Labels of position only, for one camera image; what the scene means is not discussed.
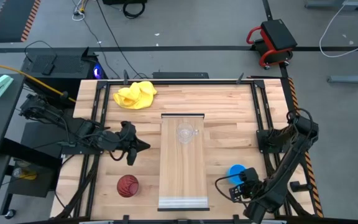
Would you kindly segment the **black computer tower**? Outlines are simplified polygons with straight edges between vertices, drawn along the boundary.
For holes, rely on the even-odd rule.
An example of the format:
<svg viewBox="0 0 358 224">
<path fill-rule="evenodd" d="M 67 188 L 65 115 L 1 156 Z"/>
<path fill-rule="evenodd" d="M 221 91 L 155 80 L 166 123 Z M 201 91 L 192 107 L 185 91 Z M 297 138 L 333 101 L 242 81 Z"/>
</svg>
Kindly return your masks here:
<svg viewBox="0 0 358 224">
<path fill-rule="evenodd" d="M 50 75 L 42 75 L 48 63 L 55 68 Z M 89 48 L 79 50 L 46 51 L 31 49 L 22 64 L 21 70 L 51 87 L 66 91 L 76 98 L 82 80 L 105 80 L 107 75 L 98 56 Z"/>
</svg>

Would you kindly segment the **yellow bottle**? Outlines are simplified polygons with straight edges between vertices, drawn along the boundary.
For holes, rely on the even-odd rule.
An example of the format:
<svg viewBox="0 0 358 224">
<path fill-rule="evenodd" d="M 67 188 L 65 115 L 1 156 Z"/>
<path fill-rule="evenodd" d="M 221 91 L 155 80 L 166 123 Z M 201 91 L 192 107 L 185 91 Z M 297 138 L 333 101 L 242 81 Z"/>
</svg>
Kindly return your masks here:
<svg viewBox="0 0 358 224">
<path fill-rule="evenodd" d="M 35 180 L 37 178 L 36 171 L 26 170 L 21 167 L 15 168 L 12 171 L 12 175 L 18 179 Z"/>
</svg>

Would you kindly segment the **black orange-striped floor mat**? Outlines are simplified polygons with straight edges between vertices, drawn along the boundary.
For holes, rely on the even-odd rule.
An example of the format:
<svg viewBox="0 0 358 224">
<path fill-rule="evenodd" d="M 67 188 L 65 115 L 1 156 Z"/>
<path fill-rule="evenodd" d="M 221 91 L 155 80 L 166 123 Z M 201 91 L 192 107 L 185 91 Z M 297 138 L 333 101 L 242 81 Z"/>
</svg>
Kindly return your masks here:
<svg viewBox="0 0 358 224">
<path fill-rule="evenodd" d="M 0 43 L 25 42 L 41 0 L 4 0 L 0 7 Z"/>
</svg>

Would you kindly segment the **clear glass mug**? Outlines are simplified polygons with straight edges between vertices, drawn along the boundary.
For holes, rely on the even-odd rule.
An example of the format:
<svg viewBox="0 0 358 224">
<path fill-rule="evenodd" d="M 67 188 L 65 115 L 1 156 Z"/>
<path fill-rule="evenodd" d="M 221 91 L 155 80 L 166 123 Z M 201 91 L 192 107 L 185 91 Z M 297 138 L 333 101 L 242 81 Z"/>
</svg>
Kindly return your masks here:
<svg viewBox="0 0 358 224">
<path fill-rule="evenodd" d="M 177 139 L 183 143 L 188 144 L 199 133 L 199 130 L 194 128 L 190 123 L 181 123 L 177 126 Z"/>
</svg>

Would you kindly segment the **blue cup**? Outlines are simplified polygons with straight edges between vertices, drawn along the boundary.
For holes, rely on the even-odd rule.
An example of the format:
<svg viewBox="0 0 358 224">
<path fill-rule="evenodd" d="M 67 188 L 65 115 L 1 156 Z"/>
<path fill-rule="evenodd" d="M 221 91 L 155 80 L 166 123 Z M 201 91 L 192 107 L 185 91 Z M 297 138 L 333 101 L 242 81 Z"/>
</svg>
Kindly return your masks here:
<svg viewBox="0 0 358 224">
<path fill-rule="evenodd" d="M 227 171 L 227 175 L 229 176 L 229 182 L 233 185 L 241 184 L 242 181 L 241 178 L 239 177 L 239 174 L 245 170 L 246 167 L 241 164 L 232 165 L 230 169 Z"/>
</svg>

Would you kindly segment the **orange black hazard strip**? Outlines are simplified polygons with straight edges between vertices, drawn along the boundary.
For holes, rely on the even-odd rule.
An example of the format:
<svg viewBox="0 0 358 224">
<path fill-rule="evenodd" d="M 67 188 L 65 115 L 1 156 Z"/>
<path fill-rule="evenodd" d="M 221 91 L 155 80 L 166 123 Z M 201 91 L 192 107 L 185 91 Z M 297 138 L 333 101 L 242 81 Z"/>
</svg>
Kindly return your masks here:
<svg viewBox="0 0 358 224">
<path fill-rule="evenodd" d="M 295 87 L 293 84 L 293 80 L 291 78 L 288 78 L 288 84 L 289 84 L 290 91 L 291 91 L 291 98 L 293 101 L 294 109 L 296 111 L 299 111 Z M 313 167 L 312 167 L 312 163 L 311 163 L 311 159 L 310 159 L 310 154 L 308 151 L 305 152 L 304 157 L 305 157 L 304 158 L 305 161 L 304 161 L 304 163 L 302 163 L 302 167 L 303 167 L 303 170 L 305 173 L 306 183 L 308 186 L 308 191 L 310 193 L 311 202 L 313 204 L 314 214 L 320 218 L 323 218 L 324 217 L 323 209 L 322 209 L 321 202 L 319 199 L 318 189 L 317 189 L 316 182 L 314 179 Z"/>
</svg>

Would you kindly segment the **black clamp knob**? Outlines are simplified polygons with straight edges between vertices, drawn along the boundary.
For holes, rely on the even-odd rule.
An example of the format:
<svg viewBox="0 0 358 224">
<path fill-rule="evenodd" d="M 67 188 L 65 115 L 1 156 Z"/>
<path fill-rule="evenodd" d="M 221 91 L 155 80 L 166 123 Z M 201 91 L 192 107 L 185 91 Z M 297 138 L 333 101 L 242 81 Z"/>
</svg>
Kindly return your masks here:
<svg viewBox="0 0 358 224">
<path fill-rule="evenodd" d="M 290 188 L 293 192 L 306 192 L 311 190 L 310 184 L 300 184 L 299 181 L 290 182 Z"/>
</svg>

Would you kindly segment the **red and black roller stool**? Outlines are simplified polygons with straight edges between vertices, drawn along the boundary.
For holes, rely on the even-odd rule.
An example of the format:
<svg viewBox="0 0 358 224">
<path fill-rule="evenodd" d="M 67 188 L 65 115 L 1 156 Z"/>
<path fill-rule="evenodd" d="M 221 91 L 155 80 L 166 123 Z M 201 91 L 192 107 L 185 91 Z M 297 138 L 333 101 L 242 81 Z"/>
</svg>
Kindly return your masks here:
<svg viewBox="0 0 358 224">
<path fill-rule="evenodd" d="M 289 65 L 293 49 L 298 45 L 281 19 L 264 21 L 247 35 L 246 42 L 260 55 L 259 65 L 268 70 L 272 65 Z"/>
</svg>

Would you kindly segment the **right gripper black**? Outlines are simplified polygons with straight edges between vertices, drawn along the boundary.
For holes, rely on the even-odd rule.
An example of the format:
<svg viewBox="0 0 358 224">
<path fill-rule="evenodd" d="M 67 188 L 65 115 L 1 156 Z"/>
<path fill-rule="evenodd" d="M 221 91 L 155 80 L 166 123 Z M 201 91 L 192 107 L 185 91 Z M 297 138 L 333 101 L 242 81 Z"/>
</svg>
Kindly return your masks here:
<svg viewBox="0 0 358 224">
<path fill-rule="evenodd" d="M 229 195 L 232 202 L 245 203 L 245 199 L 254 199 L 258 194 L 262 182 L 254 168 L 248 168 L 236 174 L 240 184 L 229 189 Z"/>
</svg>

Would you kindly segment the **wooden shelf with black legs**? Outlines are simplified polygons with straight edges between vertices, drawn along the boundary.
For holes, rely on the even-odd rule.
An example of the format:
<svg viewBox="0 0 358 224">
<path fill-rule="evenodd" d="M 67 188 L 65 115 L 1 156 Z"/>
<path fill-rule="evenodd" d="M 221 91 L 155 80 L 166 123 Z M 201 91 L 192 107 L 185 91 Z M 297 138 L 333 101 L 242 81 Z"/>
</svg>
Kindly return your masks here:
<svg viewBox="0 0 358 224">
<path fill-rule="evenodd" d="M 160 212 L 208 211 L 209 198 L 204 162 L 204 114 L 161 114 L 158 207 Z M 190 123 L 199 133 L 183 144 L 176 129 Z"/>
</svg>

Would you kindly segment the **black diagonal frame strut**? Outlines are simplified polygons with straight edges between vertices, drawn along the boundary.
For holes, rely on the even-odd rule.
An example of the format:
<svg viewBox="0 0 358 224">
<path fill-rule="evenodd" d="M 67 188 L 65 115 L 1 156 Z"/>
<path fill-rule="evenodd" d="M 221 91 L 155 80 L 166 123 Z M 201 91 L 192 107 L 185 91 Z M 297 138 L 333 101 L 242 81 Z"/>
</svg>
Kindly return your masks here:
<svg viewBox="0 0 358 224">
<path fill-rule="evenodd" d="M 62 210 L 62 212 L 58 215 L 58 217 L 68 218 L 69 214 L 74 209 L 76 203 L 80 200 L 80 197 L 83 195 L 83 192 L 85 191 L 89 183 L 96 182 L 96 174 L 98 172 L 99 158 L 100 155 L 98 154 L 94 156 L 93 164 L 85 180 L 80 182 L 80 186 L 78 187 L 74 196 L 71 198 L 70 202 L 66 205 L 66 207 Z"/>
</svg>

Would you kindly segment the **black equipment cart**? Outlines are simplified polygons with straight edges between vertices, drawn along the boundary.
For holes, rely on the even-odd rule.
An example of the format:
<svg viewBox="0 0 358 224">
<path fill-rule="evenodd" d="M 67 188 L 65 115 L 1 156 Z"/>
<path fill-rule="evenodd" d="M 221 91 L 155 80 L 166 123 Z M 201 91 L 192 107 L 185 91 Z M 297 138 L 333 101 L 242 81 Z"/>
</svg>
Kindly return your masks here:
<svg viewBox="0 0 358 224">
<path fill-rule="evenodd" d="M 62 130 L 54 128 L 51 124 L 30 122 L 25 125 L 20 143 L 8 138 L 3 140 L 0 152 L 11 156 L 15 163 L 7 169 L 11 180 L 7 185 L 0 215 L 7 219 L 14 217 L 16 211 L 9 207 L 14 195 L 46 197 L 50 191 L 55 190 L 61 156 L 58 142 L 62 139 Z M 15 178 L 12 171 L 18 167 L 36 171 L 37 178 Z"/>
</svg>

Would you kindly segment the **red translucent cup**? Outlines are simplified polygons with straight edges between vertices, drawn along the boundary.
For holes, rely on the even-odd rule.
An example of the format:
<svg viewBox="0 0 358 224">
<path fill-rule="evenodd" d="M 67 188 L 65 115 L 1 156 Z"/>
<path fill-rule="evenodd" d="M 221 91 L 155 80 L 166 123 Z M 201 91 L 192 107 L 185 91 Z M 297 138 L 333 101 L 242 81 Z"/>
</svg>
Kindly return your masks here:
<svg viewBox="0 0 358 224">
<path fill-rule="evenodd" d="M 132 197 L 137 193 L 138 189 L 139 182 L 133 175 L 124 175 L 117 182 L 117 192 L 122 197 Z"/>
</svg>

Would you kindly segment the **yellow cloth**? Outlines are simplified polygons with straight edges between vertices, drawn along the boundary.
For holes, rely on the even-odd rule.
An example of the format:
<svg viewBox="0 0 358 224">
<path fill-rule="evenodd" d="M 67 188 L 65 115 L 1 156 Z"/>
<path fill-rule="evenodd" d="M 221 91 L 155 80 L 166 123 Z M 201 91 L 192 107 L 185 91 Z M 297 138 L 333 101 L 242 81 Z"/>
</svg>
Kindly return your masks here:
<svg viewBox="0 0 358 224">
<path fill-rule="evenodd" d="M 142 81 L 119 89 L 113 94 L 113 99 L 121 108 L 140 110 L 150 107 L 156 94 L 157 90 L 151 82 Z"/>
</svg>

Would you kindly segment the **black power strip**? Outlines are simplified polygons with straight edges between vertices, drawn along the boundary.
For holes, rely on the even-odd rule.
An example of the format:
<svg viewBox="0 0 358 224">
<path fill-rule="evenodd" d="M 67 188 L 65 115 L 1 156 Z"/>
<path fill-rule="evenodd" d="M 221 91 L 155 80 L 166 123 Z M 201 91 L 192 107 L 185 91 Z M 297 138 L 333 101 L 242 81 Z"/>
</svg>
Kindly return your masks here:
<svg viewBox="0 0 358 224">
<path fill-rule="evenodd" d="M 153 72 L 153 79 L 209 79 L 206 72 Z"/>
</svg>

